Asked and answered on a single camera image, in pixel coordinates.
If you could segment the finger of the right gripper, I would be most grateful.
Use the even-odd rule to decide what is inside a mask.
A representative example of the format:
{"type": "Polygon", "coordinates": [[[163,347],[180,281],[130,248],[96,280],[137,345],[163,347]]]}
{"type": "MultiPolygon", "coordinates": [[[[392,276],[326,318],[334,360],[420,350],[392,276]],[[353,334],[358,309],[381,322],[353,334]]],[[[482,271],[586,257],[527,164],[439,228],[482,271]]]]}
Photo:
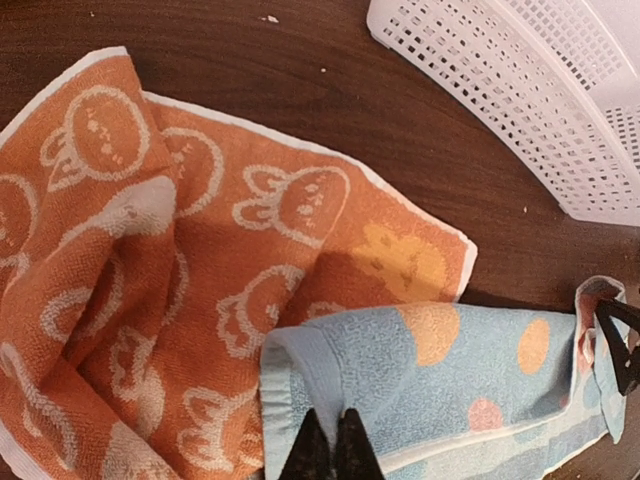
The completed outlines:
{"type": "Polygon", "coordinates": [[[639,386],[639,345],[630,350],[614,320],[639,333],[639,309],[615,299],[601,299],[595,315],[611,352],[618,391],[629,395],[639,386]]]}

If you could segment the blue patterned towel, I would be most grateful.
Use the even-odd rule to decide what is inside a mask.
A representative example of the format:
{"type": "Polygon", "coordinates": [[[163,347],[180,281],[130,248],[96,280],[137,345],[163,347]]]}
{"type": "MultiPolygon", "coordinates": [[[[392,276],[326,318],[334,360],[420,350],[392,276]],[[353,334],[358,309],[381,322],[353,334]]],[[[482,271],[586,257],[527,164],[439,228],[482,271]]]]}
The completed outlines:
{"type": "Polygon", "coordinates": [[[260,361],[264,475],[279,477],[307,412],[335,443],[354,409],[389,479],[541,479],[623,433],[595,308],[624,297],[595,276],[572,314],[428,302],[274,330],[260,361]]]}

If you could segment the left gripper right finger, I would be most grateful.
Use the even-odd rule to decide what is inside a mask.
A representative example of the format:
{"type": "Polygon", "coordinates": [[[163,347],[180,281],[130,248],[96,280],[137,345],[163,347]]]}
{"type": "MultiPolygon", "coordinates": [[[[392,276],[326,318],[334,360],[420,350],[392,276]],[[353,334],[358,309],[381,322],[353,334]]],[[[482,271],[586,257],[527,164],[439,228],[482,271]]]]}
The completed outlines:
{"type": "Polygon", "coordinates": [[[347,409],[338,422],[338,480],[384,480],[364,424],[356,409],[347,409]]]}

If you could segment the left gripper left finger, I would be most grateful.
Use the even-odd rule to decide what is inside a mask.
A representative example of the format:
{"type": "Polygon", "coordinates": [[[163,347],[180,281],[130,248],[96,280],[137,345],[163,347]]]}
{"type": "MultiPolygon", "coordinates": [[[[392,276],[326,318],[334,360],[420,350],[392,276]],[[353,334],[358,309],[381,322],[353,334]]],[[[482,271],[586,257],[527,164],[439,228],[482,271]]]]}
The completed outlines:
{"type": "Polygon", "coordinates": [[[279,480],[326,480],[331,450],[314,409],[307,411],[279,480]]]}

